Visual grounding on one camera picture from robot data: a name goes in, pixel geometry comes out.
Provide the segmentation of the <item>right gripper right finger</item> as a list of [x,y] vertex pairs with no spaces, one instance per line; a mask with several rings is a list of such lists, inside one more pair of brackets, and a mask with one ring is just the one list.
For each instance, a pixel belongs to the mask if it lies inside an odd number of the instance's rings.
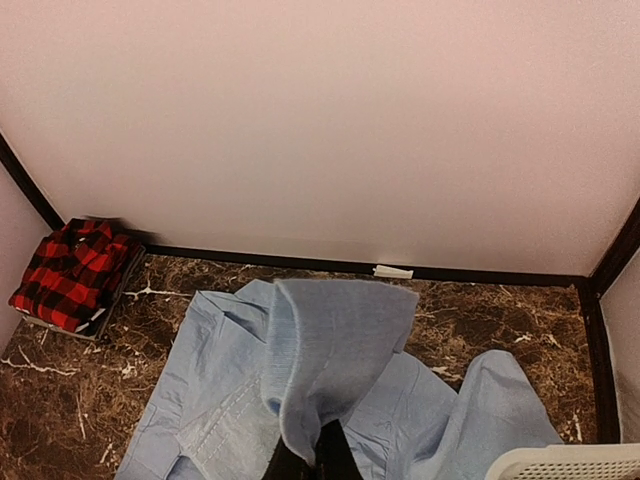
[[332,421],[322,428],[315,453],[313,479],[361,480],[360,471],[339,420]]

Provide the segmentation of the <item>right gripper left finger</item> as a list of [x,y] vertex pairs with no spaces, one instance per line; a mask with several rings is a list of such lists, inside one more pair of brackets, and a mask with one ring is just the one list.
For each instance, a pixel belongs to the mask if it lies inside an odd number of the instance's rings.
[[293,453],[282,439],[278,440],[267,466],[267,480],[310,480],[313,469]]

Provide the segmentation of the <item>light blue long sleeve shirt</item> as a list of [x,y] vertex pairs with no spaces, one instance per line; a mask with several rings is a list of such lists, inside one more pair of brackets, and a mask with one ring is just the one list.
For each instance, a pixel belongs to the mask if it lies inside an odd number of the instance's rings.
[[559,443],[510,353],[475,357],[453,389],[405,352],[418,300],[361,280],[197,292],[117,477],[258,479],[278,445],[318,467],[332,421],[365,479],[481,479]]

